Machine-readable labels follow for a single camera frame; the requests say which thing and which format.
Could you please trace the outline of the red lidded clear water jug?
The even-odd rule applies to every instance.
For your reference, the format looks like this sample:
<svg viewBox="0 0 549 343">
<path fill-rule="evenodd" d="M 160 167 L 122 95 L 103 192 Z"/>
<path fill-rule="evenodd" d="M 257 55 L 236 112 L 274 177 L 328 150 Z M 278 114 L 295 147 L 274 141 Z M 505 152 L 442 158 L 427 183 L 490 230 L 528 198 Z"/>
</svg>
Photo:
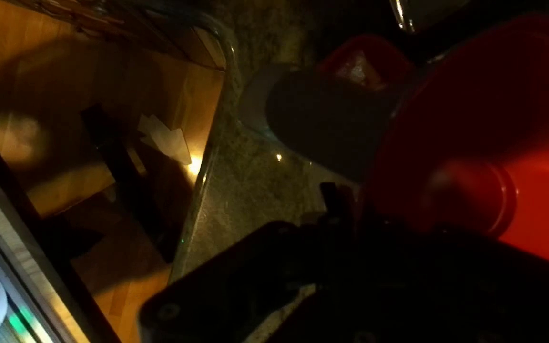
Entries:
<svg viewBox="0 0 549 343">
<path fill-rule="evenodd" d="M 549 15 L 486 28 L 433 65 L 374 34 L 309 68 L 274 63 L 240 118 L 415 232 L 450 225 L 549 261 Z"/>
</svg>

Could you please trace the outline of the wooden cabinet drawers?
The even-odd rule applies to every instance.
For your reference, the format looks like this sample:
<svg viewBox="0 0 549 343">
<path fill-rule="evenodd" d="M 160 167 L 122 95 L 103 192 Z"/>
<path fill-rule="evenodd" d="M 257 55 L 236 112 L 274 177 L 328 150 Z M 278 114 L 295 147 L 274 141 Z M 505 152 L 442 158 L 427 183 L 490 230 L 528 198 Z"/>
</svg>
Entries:
<svg viewBox="0 0 549 343">
<path fill-rule="evenodd" d="M 97 230 L 70 259 L 120 343 L 139 343 L 137 310 L 166 284 L 170 263 L 150 246 L 82 124 L 99 105 L 166 217 L 185 221 L 225 72 L 181 57 L 91 38 L 0 0 L 0 154 L 42 219 L 69 244 Z"/>
</svg>

